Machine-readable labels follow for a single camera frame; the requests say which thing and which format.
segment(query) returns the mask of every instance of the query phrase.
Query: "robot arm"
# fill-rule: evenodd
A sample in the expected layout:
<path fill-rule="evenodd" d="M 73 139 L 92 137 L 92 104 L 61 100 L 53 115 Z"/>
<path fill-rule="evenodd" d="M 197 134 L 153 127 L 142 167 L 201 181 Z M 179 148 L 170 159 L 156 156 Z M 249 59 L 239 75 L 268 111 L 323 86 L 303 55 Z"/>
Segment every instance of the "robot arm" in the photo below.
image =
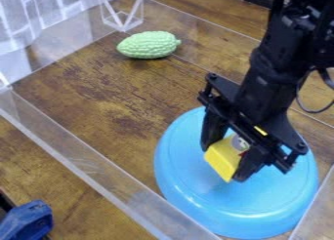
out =
<path fill-rule="evenodd" d="M 311 71 L 317 70 L 332 88 L 325 71 L 334 66 L 332 56 L 334 0 L 272 0 L 267 31 L 251 53 L 241 85 L 208 73 L 197 96 L 205 106 L 201 149 L 205 151 L 224 138 L 228 128 L 249 145 L 233 180 L 244 181 L 271 164 L 287 173 L 297 156 L 307 153 L 305 143 L 289 125 L 287 109 Z"/>

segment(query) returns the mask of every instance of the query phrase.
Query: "green bitter melon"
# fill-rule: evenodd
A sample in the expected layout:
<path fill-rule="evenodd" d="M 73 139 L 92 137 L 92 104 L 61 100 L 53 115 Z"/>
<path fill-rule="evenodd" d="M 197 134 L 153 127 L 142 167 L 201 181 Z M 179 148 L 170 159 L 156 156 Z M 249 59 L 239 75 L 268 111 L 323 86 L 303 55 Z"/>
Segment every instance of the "green bitter melon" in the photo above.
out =
<path fill-rule="evenodd" d="M 156 59 L 170 55 L 180 43 L 169 32 L 146 31 L 124 39 L 117 51 L 130 58 Z"/>

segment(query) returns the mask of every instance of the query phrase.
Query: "wooden table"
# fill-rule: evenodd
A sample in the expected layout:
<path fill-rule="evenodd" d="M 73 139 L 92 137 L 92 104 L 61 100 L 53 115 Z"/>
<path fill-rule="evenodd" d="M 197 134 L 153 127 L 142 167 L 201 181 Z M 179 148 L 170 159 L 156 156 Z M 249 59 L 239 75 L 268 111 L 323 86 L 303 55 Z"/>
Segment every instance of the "wooden table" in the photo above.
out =
<path fill-rule="evenodd" d="M 157 1 L 249 37 L 260 38 L 263 34 L 267 11 L 239 0 Z M 199 106 L 195 95 L 204 84 L 205 69 L 177 57 L 126 59 L 114 50 L 124 37 L 124 33 L 112 33 L 16 83 L 14 90 L 158 192 L 152 173 L 153 148 L 169 123 Z M 184 45 L 201 47 L 200 66 L 209 66 L 209 70 L 240 83 L 256 42 L 231 44 L 228 50 L 216 48 L 228 39 L 219 34 L 205 38 L 204 29 L 199 28 Z M 243 52 L 237 60 L 228 56 L 233 49 Z M 321 102 L 323 96 L 332 96 L 315 76 L 305 83 L 304 98 L 308 94 L 312 105 Z M 293 126 L 316 156 L 320 179 L 334 163 L 332 113 L 331 108 L 309 117 L 295 105 L 289 109 Z M 52 239 L 152 238 L 2 118 L 0 136 L 0 186 L 17 205 L 32 199 L 42 199 L 50 205 Z"/>

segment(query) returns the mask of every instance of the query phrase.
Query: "transparent panel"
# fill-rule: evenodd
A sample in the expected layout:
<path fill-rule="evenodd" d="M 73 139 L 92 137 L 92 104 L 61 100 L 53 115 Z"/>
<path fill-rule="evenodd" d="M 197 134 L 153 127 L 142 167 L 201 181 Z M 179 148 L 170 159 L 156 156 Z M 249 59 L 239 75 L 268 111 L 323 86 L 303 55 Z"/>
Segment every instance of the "transparent panel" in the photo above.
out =
<path fill-rule="evenodd" d="M 257 41 L 153 0 L 141 0 L 138 12 L 134 3 L 109 3 L 124 14 L 120 25 L 142 12 L 142 23 L 126 32 L 105 22 L 105 3 L 41 32 L 33 42 L 41 46 L 32 44 L 22 60 L 34 73 L 1 93 L 1 113 L 154 237 L 215 239 L 156 195 L 153 149 L 170 122 L 199 106 L 207 71 L 241 82 Z M 169 31 L 183 41 L 168 58 L 130 60 L 116 51 L 129 34 L 145 30 Z M 323 177 L 332 128 L 293 109 L 289 118 Z"/>
<path fill-rule="evenodd" d="M 332 203 L 334 203 L 334 166 L 319 187 L 313 201 L 303 219 L 289 237 L 291 240 L 329 240 L 334 239 Z"/>

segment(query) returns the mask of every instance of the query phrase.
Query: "yellow block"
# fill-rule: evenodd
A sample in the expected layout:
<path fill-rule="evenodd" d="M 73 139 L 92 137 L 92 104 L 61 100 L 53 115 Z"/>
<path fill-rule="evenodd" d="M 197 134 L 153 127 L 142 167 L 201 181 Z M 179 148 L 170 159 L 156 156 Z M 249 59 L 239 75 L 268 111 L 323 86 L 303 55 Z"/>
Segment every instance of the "yellow block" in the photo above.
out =
<path fill-rule="evenodd" d="M 247 149 L 248 144 L 233 134 L 213 143 L 204 152 L 205 162 L 225 182 L 235 174 L 241 159 L 240 154 Z"/>

